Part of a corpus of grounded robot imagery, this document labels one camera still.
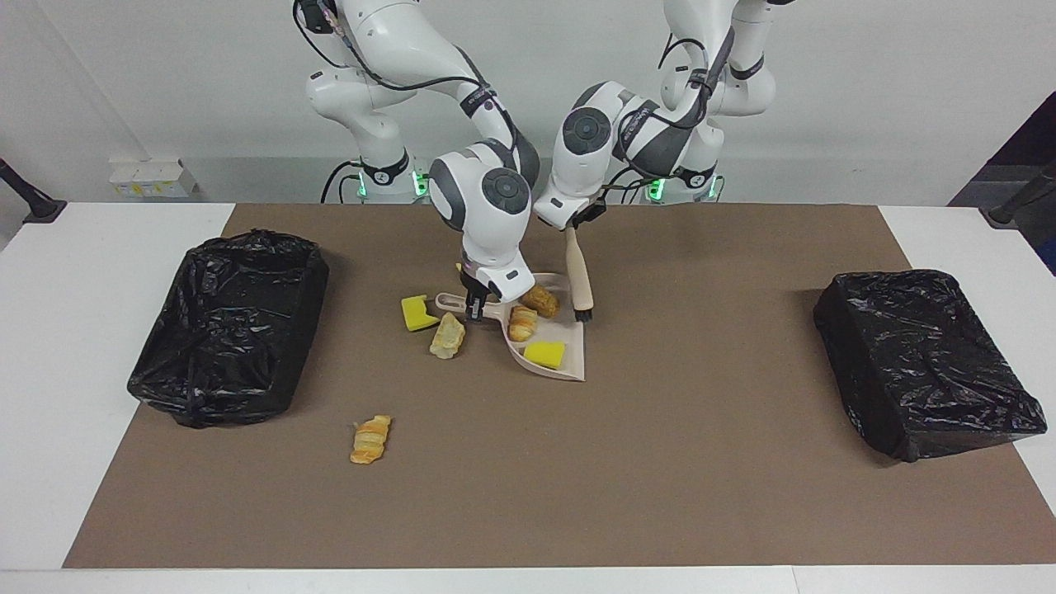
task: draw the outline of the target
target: sponge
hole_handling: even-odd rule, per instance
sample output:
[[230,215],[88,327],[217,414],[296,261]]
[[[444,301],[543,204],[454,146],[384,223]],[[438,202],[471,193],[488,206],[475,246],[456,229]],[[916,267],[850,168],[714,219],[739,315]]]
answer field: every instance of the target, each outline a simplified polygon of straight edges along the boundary
[[542,367],[558,369],[565,358],[565,344],[532,342],[525,349],[525,358]]
[[426,313],[426,296],[408,297],[399,302],[403,308],[403,323],[410,332],[417,332],[440,323],[440,318],[434,318]]

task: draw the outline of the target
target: brown mat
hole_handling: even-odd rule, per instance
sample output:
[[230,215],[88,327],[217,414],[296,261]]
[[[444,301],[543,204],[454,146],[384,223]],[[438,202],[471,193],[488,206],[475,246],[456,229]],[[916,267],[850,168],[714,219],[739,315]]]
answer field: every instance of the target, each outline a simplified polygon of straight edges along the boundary
[[[617,208],[581,230],[587,383],[530,375],[473,328],[440,361],[399,299],[458,289],[429,207],[241,205],[323,245],[326,308],[293,409],[194,431],[140,407],[69,568],[1056,562],[1011,447],[918,464],[844,416],[810,312],[833,275],[907,262],[878,209]],[[533,223],[524,252],[563,268]],[[348,463],[354,422],[395,417]]]

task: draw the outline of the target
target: white table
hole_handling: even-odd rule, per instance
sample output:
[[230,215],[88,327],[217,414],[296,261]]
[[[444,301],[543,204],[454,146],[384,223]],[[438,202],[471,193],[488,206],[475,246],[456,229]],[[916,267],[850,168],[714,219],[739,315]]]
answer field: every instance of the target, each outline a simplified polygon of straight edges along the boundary
[[[0,592],[1050,592],[1056,565],[60,571],[136,402],[125,383],[216,204],[71,204],[0,252]],[[1026,389],[1056,411],[1056,280],[972,209],[885,207],[914,267],[956,276]],[[1017,444],[1056,509],[1056,430]]]

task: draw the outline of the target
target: black garbage bag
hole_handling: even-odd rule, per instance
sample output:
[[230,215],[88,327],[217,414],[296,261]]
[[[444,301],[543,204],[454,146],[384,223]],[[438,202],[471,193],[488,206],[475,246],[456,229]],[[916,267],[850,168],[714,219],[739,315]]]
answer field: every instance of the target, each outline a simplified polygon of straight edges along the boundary
[[318,245],[267,230],[191,249],[129,392],[195,428],[282,413],[315,338],[328,274]]
[[945,273],[840,275],[814,323],[851,423],[891,458],[914,462],[1046,430],[1041,405]]

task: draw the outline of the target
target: brush handle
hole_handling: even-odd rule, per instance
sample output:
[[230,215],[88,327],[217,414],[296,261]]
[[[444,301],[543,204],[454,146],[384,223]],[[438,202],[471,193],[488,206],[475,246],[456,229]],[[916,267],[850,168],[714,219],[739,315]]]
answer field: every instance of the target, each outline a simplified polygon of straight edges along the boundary
[[565,266],[571,286],[572,307],[577,312],[589,312],[593,309],[593,292],[590,290],[590,275],[587,274],[587,263],[576,238],[576,229],[571,226],[566,228],[565,238]]

